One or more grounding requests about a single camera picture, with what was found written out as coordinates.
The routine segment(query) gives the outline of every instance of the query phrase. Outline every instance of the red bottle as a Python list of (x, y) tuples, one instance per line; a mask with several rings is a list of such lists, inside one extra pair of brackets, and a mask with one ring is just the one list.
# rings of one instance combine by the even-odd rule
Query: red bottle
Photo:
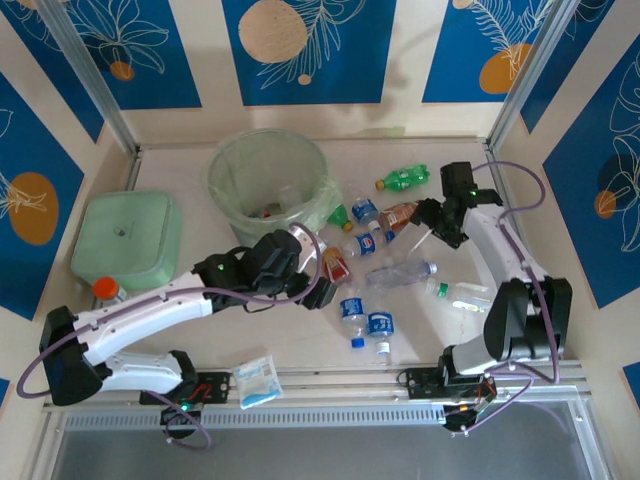
[(325, 250), (322, 259), (324, 260), (324, 276), (331, 283), (340, 285), (349, 283), (352, 280), (351, 270), (347, 266), (347, 261), (336, 247)]

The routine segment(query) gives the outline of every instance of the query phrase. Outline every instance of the green soda bottle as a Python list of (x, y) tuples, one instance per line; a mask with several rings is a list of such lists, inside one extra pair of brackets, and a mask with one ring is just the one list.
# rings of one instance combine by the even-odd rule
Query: green soda bottle
[(426, 165), (418, 164), (407, 168), (394, 170), (384, 180), (376, 181), (376, 189), (393, 190), (400, 192), (414, 185), (422, 185), (429, 180), (429, 172)]
[(347, 209), (342, 204), (340, 204), (338, 208), (333, 211), (327, 221), (333, 225), (337, 225), (345, 232), (350, 232), (351, 230), (353, 230), (353, 223), (349, 221), (349, 217), (347, 216)]

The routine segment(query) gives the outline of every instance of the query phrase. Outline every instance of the blue label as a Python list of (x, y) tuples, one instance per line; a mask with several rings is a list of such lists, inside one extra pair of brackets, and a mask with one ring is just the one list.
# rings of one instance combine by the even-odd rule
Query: blue label
[(377, 211), (378, 209), (376, 208), (376, 206), (368, 198), (362, 203), (356, 203), (353, 207), (351, 207), (351, 212), (353, 213), (353, 216), (356, 217), (358, 223), (360, 223), (360, 220), (362, 220), (362, 217), (364, 217), (366, 214)]
[(361, 298), (347, 298), (340, 302), (340, 306), (342, 307), (343, 317), (348, 317), (350, 315), (364, 315)]
[(369, 255), (376, 251), (376, 242), (373, 239), (373, 235), (370, 233), (363, 233), (357, 235), (356, 240), (360, 244), (360, 255)]
[(393, 333), (393, 317), (388, 312), (373, 312), (369, 314), (367, 322), (369, 335), (375, 333)]

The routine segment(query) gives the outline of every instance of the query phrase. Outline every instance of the plastic packet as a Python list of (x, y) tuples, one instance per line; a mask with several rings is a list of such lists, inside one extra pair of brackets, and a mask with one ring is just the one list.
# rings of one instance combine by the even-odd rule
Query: plastic packet
[(260, 405), (282, 394), (271, 355), (256, 358), (233, 369), (240, 408)]

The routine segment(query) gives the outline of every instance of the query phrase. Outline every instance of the orange bottle cap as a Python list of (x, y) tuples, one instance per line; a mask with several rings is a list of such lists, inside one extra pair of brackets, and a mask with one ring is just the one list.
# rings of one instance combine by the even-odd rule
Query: orange bottle cap
[(111, 277), (102, 277), (93, 284), (93, 294), (100, 300), (111, 300), (118, 295), (120, 285)]

